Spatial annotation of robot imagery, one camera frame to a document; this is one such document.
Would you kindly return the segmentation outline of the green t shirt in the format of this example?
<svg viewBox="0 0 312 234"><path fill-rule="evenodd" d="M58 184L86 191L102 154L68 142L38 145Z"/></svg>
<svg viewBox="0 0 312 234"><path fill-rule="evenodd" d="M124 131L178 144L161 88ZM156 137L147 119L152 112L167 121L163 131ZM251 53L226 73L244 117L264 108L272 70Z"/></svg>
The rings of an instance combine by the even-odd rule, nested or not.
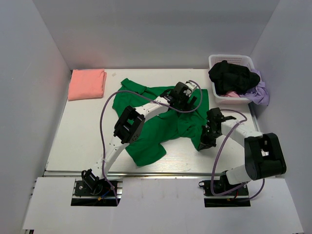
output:
<svg viewBox="0 0 312 234"><path fill-rule="evenodd" d="M161 93L174 86L147 87L125 78L121 82L121 90L136 92L142 96L156 99ZM147 100L130 93L116 94L112 108L118 117L127 106L138 107L148 103ZM209 110L209 95L207 89L202 89L202 103L192 113L182 114L169 110L144 123L139 139L126 147L127 153L136 166L152 164L166 155L162 143L179 137L190 138L196 150L199 149L202 126L206 124L207 111Z"/></svg>

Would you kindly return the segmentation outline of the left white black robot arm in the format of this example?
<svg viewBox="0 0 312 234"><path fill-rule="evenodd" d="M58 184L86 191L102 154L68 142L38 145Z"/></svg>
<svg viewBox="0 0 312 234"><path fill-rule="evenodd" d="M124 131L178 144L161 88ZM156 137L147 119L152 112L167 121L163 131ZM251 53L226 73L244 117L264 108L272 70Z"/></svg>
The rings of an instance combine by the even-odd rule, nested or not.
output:
<svg viewBox="0 0 312 234"><path fill-rule="evenodd" d="M173 89L165 90L154 100L129 90L116 91L110 95L103 106L99 121L103 156L96 162L94 167L81 172L81 178L86 184L86 189L94 195L102 191L102 180L109 181L107 174L113 163L127 146L138 140L145 122L170 109L183 114L196 111L200 107L200 104L194 109L192 108L194 102L197 100L196 97L192 96L195 90L201 90L199 84L193 80L189 80L185 83L178 82ZM138 107L127 106L123 110L114 126L109 150L106 151L102 127L104 111L108 102L115 95L121 93L136 95L147 100L148 103Z"/></svg>

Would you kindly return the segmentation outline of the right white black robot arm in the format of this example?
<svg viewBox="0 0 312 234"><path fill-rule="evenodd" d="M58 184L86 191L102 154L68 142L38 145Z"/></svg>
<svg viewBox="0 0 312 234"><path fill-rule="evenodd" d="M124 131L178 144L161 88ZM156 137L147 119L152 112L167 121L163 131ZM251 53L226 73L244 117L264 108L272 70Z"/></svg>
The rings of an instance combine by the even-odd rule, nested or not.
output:
<svg viewBox="0 0 312 234"><path fill-rule="evenodd" d="M216 146L216 140L225 136L244 148L244 164L224 171L215 182L211 177L210 189L213 195L232 194L251 180L283 175L286 162L278 136L251 130L244 121L233 116L224 116L219 108L207 112L207 123L202 127L199 150Z"/></svg>

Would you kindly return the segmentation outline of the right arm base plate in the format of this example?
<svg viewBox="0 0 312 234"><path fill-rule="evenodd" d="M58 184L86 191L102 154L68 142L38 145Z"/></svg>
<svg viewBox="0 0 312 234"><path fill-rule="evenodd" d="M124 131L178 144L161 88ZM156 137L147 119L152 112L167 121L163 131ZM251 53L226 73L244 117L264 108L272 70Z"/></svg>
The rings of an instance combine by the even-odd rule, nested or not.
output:
<svg viewBox="0 0 312 234"><path fill-rule="evenodd" d="M210 180L202 180L198 183L199 187L204 189L204 194L206 196L212 196L212 192L211 192L211 181ZM237 187L238 184L235 184L235 185L231 185L229 184L228 182L226 182L225 180L214 180L214 183L213 183L213 190L216 194L219 194L219 193L223 193L225 191L228 191L230 189L233 189L235 187ZM249 195L249 191L248 191L248 188L247 186L243 186L243 187L240 187L239 189L235 190L235 191L232 191L231 193L228 193L226 194L228 196L247 196Z"/></svg>

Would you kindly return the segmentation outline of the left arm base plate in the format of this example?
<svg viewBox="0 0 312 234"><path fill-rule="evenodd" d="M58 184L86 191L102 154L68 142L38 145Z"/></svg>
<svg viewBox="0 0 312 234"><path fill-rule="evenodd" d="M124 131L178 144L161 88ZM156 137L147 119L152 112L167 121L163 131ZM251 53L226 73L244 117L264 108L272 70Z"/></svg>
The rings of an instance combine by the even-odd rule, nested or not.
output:
<svg viewBox="0 0 312 234"><path fill-rule="evenodd" d="M122 194L122 181L111 180L111 184L114 186L115 193L118 197L121 197ZM90 188L82 181L77 180L75 182L75 189L73 195L83 197L83 196L103 196L105 197L114 197L115 194L111 189L109 183L105 180L102 180L99 186L96 188L95 192L92 192Z"/></svg>

